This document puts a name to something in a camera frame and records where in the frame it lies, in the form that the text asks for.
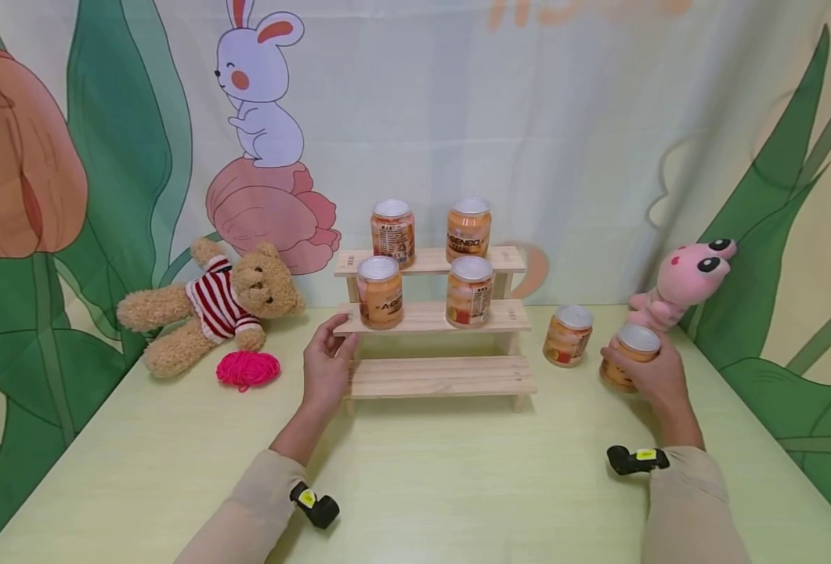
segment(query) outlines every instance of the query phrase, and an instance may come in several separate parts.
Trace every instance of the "pink plush toy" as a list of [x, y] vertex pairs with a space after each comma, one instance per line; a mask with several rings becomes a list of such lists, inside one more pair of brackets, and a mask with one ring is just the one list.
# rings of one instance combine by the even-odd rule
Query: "pink plush toy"
[[713, 295], [730, 270], [728, 259], [737, 245], [731, 239], [680, 246], [659, 265], [656, 287], [631, 296], [627, 323], [665, 332], [689, 307]]

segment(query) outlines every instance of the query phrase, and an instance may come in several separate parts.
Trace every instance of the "white can lid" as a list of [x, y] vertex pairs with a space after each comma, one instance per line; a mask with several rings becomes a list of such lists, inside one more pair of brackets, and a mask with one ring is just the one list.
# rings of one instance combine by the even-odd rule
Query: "white can lid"
[[642, 353], [654, 353], [659, 350], [657, 334], [641, 325], [623, 325], [616, 337], [625, 345]]
[[461, 214], [486, 214], [487, 212], [490, 212], [490, 202], [482, 197], [469, 196], [456, 203], [456, 205], [453, 206], [453, 209]]
[[389, 256], [369, 256], [358, 263], [356, 272], [366, 280], [387, 280], [399, 272], [399, 263]]
[[461, 256], [454, 260], [450, 269], [456, 278], [468, 281], [481, 281], [493, 276], [493, 266], [480, 256]]
[[594, 315], [581, 306], [562, 306], [556, 310], [556, 319], [566, 327], [586, 329], [594, 325]]
[[375, 215], [380, 215], [382, 218], [401, 218], [401, 216], [408, 214], [411, 210], [413, 209], [409, 207], [408, 203], [402, 200], [396, 200], [393, 197], [388, 198], [388, 200], [379, 201], [372, 208], [372, 212]]

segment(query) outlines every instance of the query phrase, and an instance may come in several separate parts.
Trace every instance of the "orange can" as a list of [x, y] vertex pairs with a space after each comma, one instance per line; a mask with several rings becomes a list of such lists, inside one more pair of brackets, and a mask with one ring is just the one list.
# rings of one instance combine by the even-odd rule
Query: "orange can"
[[467, 197], [446, 215], [446, 261], [461, 256], [487, 256], [490, 243], [490, 203], [481, 197]]
[[403, 320], [403, 277], [389, 256], [369, 256], [358, 263], [359, 314], [373, 329], [396, 327]]
[[461, 256], [446, 280], [446, 320], [453, 327], [481, 327], [490, 313], [493, 267], [480, 256]]
[[389, 256], [405, 268], [415, 261], [415, 215], [402, 200], [374, 204], [371, 214], [374, 256]]
[[557, 367], [575, 367], [584, 357], [594, 316], [581, 306], [563, 306], [550, 318], [544, 356]]
[[[659, 355], [659, 336], [647, 327], [623, 325], [616, 333], [616, 349], [631, 360], [650, 362]], [[600, 363], [600, 378], [619, 392], [637, 392], [622, 368], [606, 359]]]

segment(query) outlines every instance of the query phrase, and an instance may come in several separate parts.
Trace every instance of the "beige sleeve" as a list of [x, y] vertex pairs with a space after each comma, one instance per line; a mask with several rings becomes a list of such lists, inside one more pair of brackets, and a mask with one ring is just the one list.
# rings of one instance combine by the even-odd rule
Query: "beige sleeve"
[[175, 563], [262, 564], [290, 521], [290, 490], [304, 479], [298, 462], [262, 451]]
[[664, 450], [671, 465], [651, 473], [643, 562], [749, 564], [716, 461], [693, 446]]

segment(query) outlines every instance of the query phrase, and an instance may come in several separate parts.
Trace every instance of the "table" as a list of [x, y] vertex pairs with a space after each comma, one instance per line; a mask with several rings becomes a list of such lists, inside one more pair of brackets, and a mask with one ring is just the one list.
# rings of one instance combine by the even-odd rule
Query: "table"
[[[338, 500], [340, 520], [323, 533], [295, 515], [268, 562], [639, 562], [645, 477], [612, 477], [605, 450], [651, 445], [649, 412], [597, 376], [625, 309], [592, 310], [585, 362], [561, 369], [540, 354], [553, 308], [528, 308], [522, 349], [539, 392], [521, 414], [503, 397], [361, 400], [354, 418], [338, 414], [309, 482]], [[214, 368], [232, 345], [178, 381], [132, 368], [3, 530], [0, 562], [170, 562], [296, 408], [303, 345], [331, 313], [274, 323], [266, 351], [284, 373], [266, 388], [219, 387]], [[676, 341], [753, 561], [831, 562], [829, 504], [688, 339]], [[367, 352], [403, 345], [381, 343]]]

